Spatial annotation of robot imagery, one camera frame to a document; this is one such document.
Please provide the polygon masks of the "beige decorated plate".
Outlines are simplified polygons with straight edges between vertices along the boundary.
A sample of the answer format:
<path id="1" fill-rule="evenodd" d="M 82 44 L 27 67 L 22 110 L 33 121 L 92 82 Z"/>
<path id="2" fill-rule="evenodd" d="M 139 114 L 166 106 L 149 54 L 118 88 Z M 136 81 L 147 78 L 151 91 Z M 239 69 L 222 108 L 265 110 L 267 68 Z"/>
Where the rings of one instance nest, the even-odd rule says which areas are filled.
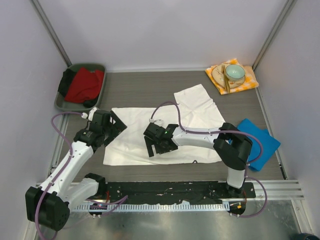
<path id="1" fill-rule="evenodd" d="M 214 66 L 213 70 L 211 71 L 211 75 L 212 75 L 214 81 L 216 83 L 218 83 L 218 85 L 220 85 L 222 88 L 224 88 L 225 87 L 224 78 L 223 78 L 223 74 L 221 72 L 222 65 L 225 65 L 225 68 L 226 68 L 228 65 L 231 65 L 231 64 L 223 63 L 220 65 Z M 238 81 L 231 81 L 228 78 L 228 83 L 229 83 L 230 89 L 235 89 L 235 88 L 239 87 L 240 85 L 242 85 L 244 83 L 244 81 L 245 81 L 245 77 L 243 80 L 238 80 Z"/>

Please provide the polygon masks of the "aluminium frame rail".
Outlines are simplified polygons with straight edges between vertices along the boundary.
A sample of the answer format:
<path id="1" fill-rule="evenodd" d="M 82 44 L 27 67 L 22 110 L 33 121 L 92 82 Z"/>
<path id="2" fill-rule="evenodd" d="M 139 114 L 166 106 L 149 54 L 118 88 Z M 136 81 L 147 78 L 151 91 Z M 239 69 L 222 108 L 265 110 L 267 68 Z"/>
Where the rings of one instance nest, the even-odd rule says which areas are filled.
<path id="1" fill-rule="evenodd" d="M 245 182 L 253 183 L 254 191 L 256 194 L 255 198 L 243 198 L 243 199 L 223 199 L 223 201 L 243 201 L 243 200 L 263 200 L 267 197 L 269 200 L 275 199 L 289 199 L 289 198 L 301 198 L 303 197 L 303 193 L 299 183 L 295 180 L 284 180 L 284 181 L 263 181 L 262 183 L 255 182 L 254 180 L 246 180 Z M 110 202 L 109 199 L 105 199 L 107 203 L 115 203 Z"/>

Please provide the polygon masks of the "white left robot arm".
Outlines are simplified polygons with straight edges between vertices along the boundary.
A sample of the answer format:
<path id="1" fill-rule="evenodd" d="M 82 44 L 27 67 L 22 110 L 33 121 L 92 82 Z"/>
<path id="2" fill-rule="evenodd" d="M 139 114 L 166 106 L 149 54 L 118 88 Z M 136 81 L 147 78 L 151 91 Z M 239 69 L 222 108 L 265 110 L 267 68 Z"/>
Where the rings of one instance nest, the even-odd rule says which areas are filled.
<path id="1" fill-rule="evenodd" d="M 65 226 L 71 211 L 83 201 L 106 195 L 106 179 L 101 175 L 88 173 L 76 186 L 71 183 L 98 148 L 109 145 L 127 128 L 114 111 L 94 107 L 81 116 L 87 125 L 68 144 L 65 157 L 39 187 L 31 186 L 25 193 L 27 219 L 54 231 Z"/>

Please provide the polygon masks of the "gold cutlery piece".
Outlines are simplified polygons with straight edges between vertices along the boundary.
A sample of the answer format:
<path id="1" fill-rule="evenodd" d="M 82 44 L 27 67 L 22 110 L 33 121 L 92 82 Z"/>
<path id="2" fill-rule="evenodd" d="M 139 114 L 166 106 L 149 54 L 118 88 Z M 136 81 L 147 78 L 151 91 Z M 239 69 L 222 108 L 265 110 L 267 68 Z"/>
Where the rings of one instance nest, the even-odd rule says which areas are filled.
<path id="1" fill-rule="evenodd" d="M 221 66 L 221 72 L 223 74 L 224 88 L 227 91 L 227 93 L 230 94 L 231 90 L 230 90 L 230 85 L 229 85 L 229 79 L 227 78 L 226 66 L 224 64 Z"/>

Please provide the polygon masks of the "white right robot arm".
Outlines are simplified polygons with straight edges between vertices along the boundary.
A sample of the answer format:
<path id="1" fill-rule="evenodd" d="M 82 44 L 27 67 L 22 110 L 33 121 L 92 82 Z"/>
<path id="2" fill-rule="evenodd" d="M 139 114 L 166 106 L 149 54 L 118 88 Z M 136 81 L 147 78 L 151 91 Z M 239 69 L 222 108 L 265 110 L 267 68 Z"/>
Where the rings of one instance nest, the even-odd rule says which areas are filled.
<path id="1" fill-rule="evenodd" d="M 144 141 L 150 157 L 165 154 L 178 147 L 191 146 L 214 150 L 227 166 L 226 193 L 233 198 L 244 191 L 245 173 L 253 142 L 231 123 L 219 128 L 184 128 L 169 124 L 166 128 L 150 123 Z"/>

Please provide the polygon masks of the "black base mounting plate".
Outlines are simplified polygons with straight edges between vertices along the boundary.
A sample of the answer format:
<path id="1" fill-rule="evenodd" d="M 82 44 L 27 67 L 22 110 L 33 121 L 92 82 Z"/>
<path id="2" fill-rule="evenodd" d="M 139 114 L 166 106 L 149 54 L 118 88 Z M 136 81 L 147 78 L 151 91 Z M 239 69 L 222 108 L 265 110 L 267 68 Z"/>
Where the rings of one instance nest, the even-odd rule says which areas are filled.
<path id="1" fill-rule="evenodd" d="M 254 199 L 254 185 L 245 182 L 240 190 L 227 186 L 224 181 L 153 181 L 108 182 L 92 200 L 115 202 L 127 196 L 130 205 L 173 205 L 186 201 L 192 205 L 217 204 L 223 199 Z"/>

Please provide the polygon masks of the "light green bowl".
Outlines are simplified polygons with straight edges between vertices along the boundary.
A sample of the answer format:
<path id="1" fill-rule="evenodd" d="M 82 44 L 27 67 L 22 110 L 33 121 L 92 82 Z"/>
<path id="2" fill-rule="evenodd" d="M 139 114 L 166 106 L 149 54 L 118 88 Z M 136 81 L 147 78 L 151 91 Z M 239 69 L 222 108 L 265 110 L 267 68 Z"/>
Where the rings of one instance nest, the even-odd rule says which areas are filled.
<path id="1" fill-rule="evenodd" d="M 225 72 L 228 79 L 233 82 L 243 80 L 246 74 L 244 68 L 237 64 L 229 64 Z"/>

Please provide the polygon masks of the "grey plastic tray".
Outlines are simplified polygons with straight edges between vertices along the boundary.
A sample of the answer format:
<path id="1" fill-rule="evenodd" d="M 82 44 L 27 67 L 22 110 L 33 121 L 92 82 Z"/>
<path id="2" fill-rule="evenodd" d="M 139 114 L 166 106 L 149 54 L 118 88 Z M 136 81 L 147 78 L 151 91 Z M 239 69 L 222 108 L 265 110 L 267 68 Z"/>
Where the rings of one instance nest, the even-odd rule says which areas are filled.
<path id="1" fill-rule="evenodd" d="M 106 83 L 106 68 L 98 63 L 77 63 L 62 74 L 54 106 L 63 112 L 88 112 L 99 106 Z"/>

